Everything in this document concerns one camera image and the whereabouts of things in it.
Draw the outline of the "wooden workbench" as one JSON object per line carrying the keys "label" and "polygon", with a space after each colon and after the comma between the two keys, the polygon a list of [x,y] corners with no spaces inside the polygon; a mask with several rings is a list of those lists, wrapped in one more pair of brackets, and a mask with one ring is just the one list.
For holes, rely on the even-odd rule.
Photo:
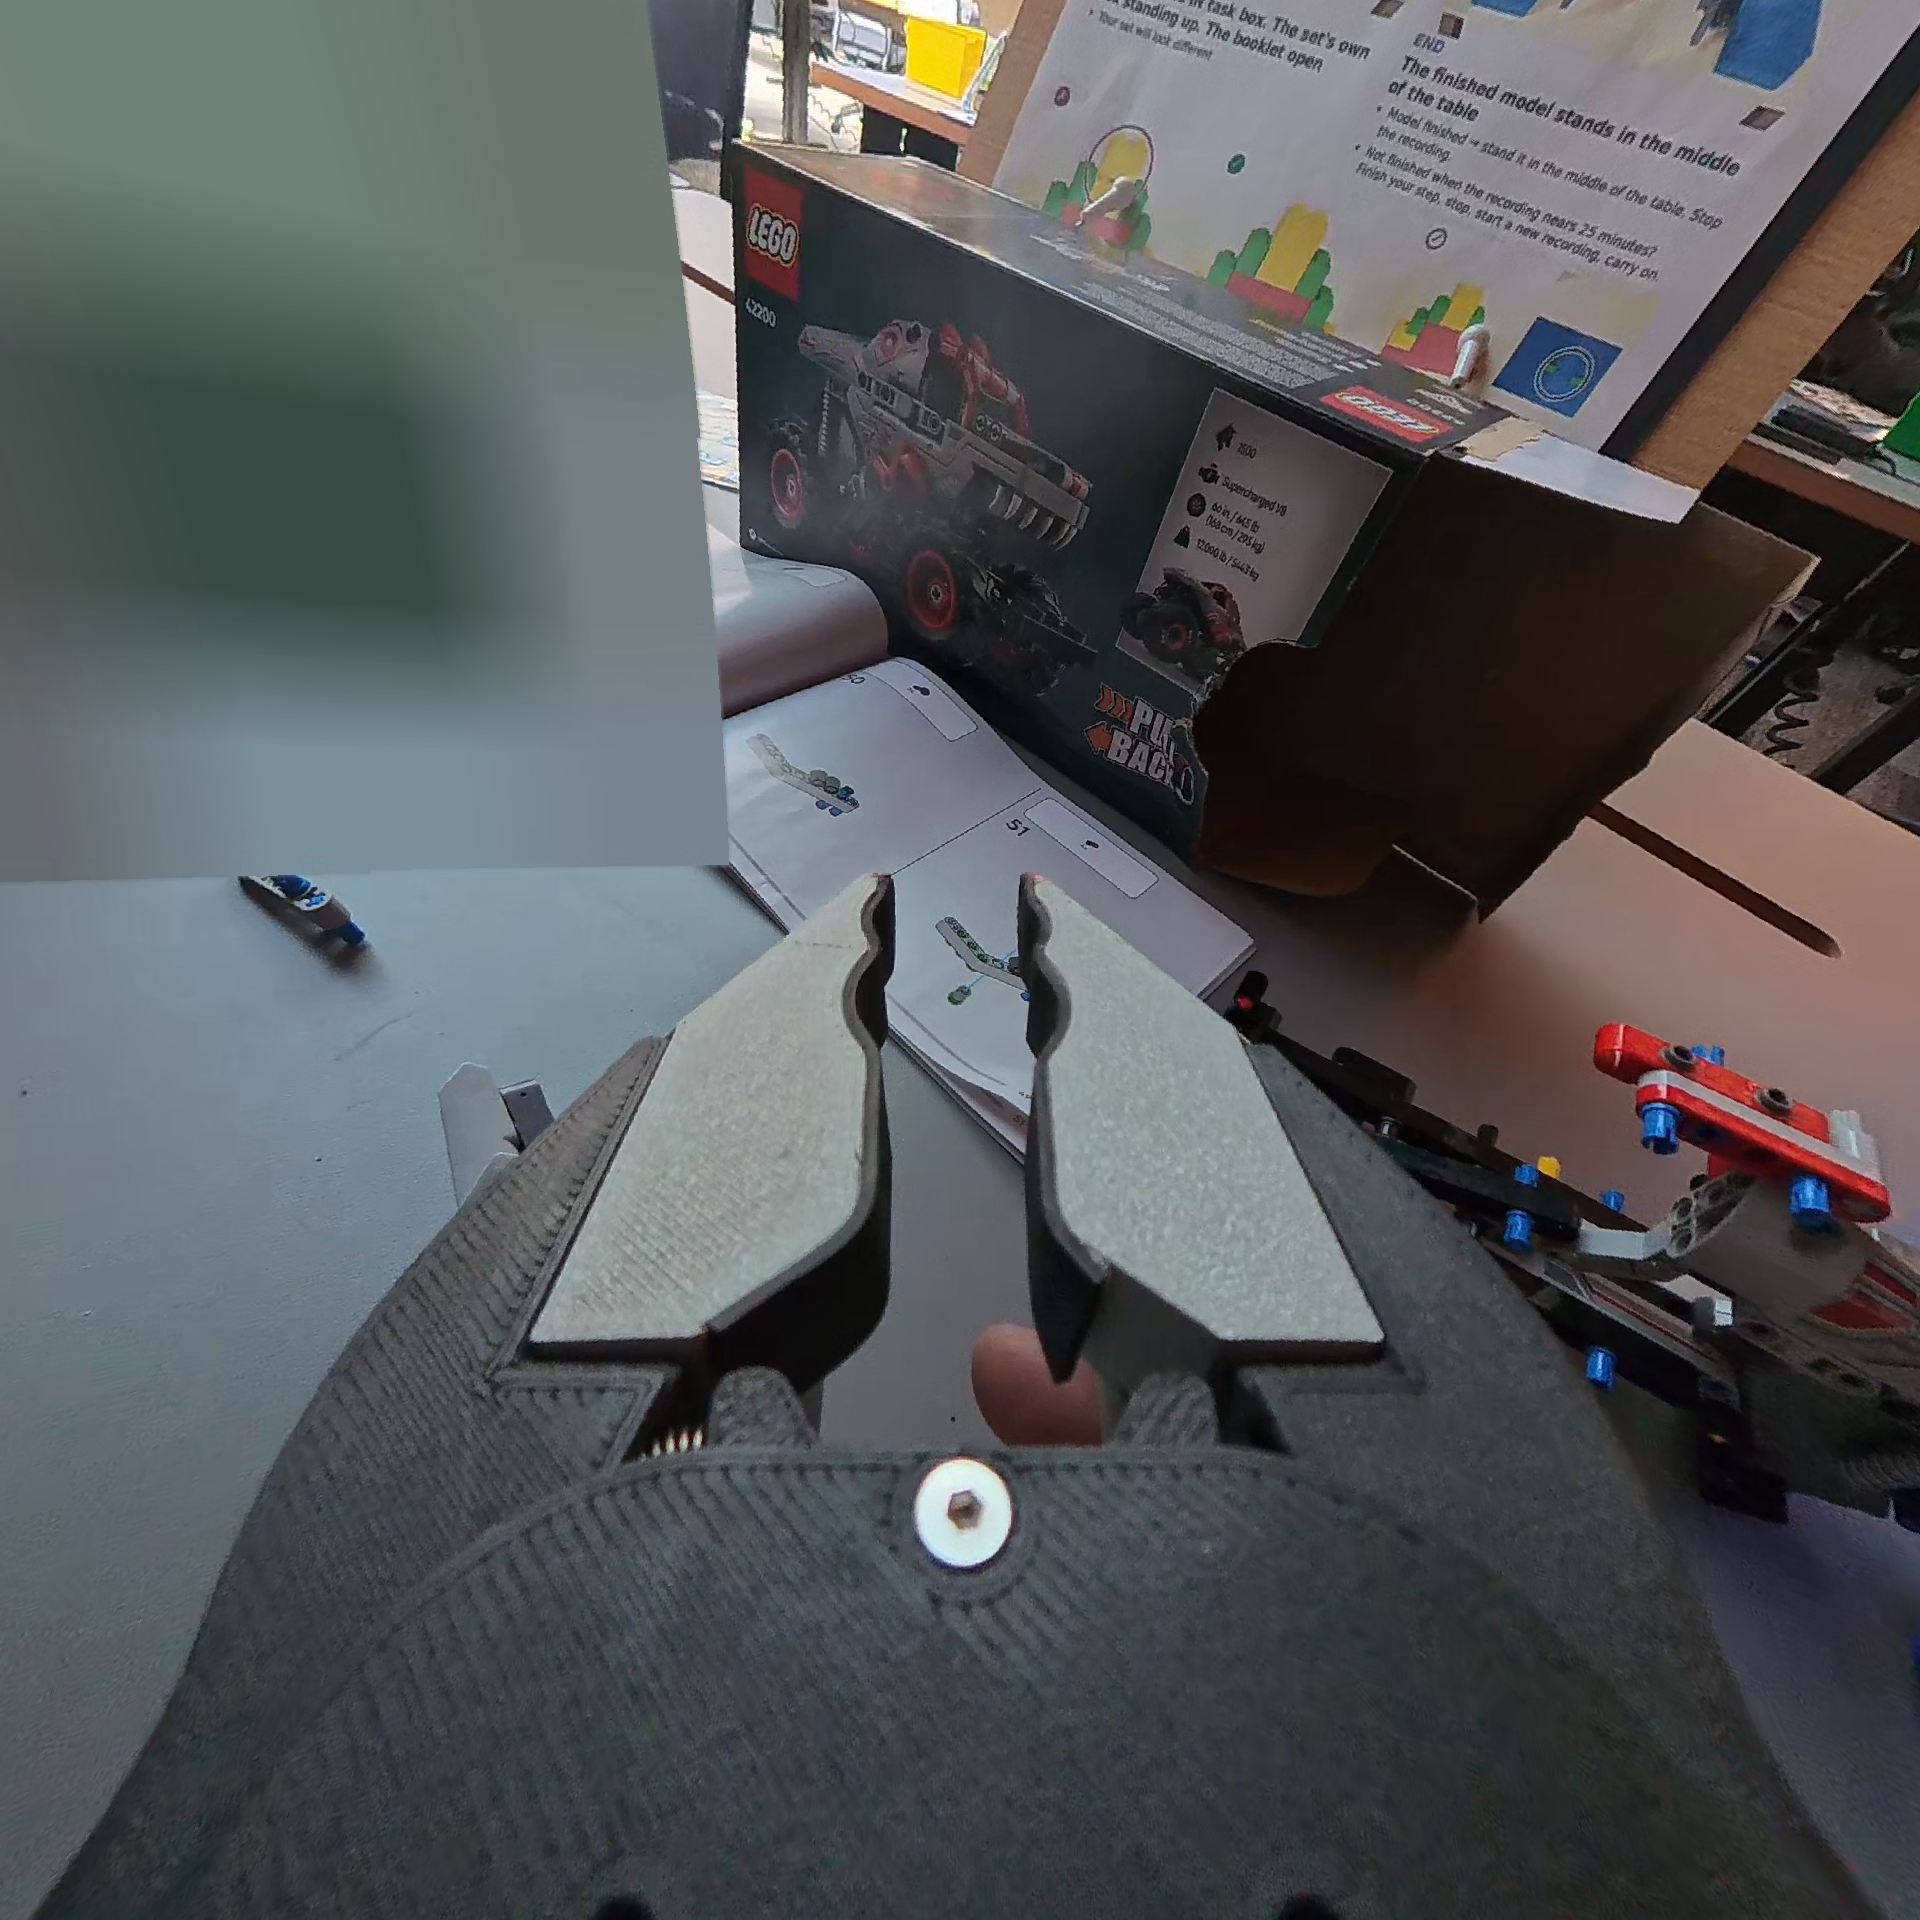
{"label": "wooden workbench", "polygon": [[1915,460],[1828,460],[1751,435],[1702,501],[1813,557],[1810,576],[1722,680],[1702,720],[1917,832]]}

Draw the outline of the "partly built lego truck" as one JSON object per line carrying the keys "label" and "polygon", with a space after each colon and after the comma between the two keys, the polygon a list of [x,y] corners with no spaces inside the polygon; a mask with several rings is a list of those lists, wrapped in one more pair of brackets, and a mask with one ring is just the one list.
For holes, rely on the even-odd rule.
{"label": "partly built lego truck", "polygon": [[1879,1145],[1738,1073],[1717,1045],[1602,1025],[1593,1065],[1631,1089],[1639,1142],[1702,1158],[1642,1225],[1620,1190],[1575,1189],[1556,1158],[1516,1158],[1421,1109],[1412,1083],[1279,1032],[1266,978],[1225,1018],[1292,1064],[1479,1242],[1598,1390],[1628,1384],[1687,1413],[1697,1489],[1763,1522],[1802,1496],[1917,1530],[1915,1245],[1891,1227]]}

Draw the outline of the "person's right hand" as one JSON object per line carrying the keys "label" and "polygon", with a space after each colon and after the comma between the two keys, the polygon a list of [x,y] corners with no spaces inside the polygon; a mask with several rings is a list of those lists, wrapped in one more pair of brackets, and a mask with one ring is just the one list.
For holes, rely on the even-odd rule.
{"label": "person's right hand", "polygon": [[1079,1361],[1051,1377],[1034,1328],[996,1323],[975,1337],[972,1393],[983,1421],[1010,1449],[1093,1449],[1101,1443],[1101,1381]]}

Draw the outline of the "lego instruction booklet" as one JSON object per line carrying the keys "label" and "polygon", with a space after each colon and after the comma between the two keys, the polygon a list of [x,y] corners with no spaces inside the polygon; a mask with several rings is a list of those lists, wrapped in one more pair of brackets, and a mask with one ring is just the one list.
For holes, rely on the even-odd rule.
{"label": "lego instruction booklet", "polygon": [[1250,934],[1069,804],[930,668],[885,650],[870,587],[710,537],[731,874],[779,928],[863,874],[897,893],[897,1045],[1013,1154],[1034,1056],[1018,954],[1023,874],[1058,883],[1190,994]]}

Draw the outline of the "long wooden table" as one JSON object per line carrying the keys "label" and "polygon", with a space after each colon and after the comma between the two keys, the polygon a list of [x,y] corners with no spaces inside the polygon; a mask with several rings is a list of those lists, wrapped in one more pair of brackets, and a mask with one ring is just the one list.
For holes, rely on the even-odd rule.
{"label": "long wooden table", "polygon": [[918,157],[950,171],[975,125],[965,104],[901,75],[811,59],[809,80],[860,106],[858,149],[868,155]]}

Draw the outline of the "black lego set box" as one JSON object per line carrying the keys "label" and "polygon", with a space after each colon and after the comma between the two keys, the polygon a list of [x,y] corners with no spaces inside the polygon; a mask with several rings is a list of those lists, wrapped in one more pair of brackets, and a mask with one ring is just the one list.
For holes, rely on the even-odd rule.
{"label": "black lego set box", "polygon": [[1482,913],[1815,562],[1697,494],[914,157],[740,149],[738,530],[1194,866]]}

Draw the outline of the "light grey lego piece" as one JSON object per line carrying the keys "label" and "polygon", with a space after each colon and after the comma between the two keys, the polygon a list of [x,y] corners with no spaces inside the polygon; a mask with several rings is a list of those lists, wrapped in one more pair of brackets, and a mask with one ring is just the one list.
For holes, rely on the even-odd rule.
{"label": "light grey lego piece", "polygon": [[455,1210],[466,1206],[477,1187],[515,1163],[553,1123],[537,1078],[503,1086],[479,1064],[465,1064],[438,1089],[438,1116]]}

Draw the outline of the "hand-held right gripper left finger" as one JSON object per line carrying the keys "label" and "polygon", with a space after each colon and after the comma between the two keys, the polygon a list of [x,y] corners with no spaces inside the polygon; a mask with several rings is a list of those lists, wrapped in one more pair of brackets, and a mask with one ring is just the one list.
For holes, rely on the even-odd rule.
{"label": "hand-held right gripper left finger", "polygon": [[817,1390],[889,1300],[897,889],[850,886],[686,1016],[565,1227],[530,1358]]}

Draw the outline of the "yellow plastic bin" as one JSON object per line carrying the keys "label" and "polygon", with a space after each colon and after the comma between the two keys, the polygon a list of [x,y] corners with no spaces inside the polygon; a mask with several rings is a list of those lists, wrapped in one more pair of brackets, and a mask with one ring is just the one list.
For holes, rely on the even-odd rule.
{"label": "yellow plastic bin", "polygon": [[975,22],[953,17],[903,13],[903,75],[909,84],[961,104],[990,50]]}

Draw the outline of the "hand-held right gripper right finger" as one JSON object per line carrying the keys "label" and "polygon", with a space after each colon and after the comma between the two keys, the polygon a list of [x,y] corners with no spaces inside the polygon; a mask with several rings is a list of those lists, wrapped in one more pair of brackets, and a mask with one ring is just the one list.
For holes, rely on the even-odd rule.
{"label": "hand-held right gripper right finger", "polygon": [[1057,881],[1022,876],[1027,1278],[1047,1369],[1373,1365],[1386,1328],[1233,1025]]}

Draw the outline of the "small grey blue lego piece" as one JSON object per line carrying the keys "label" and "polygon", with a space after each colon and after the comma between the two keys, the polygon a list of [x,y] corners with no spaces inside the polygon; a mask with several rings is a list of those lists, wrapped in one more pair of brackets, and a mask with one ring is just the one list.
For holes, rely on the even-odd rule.
{"label": "small grey blue lego piece", "polygon": [[297,874],[239,874],[238,889],[276,923],[300,932],[317,948],[356,954],[365,930],[337,893]]}

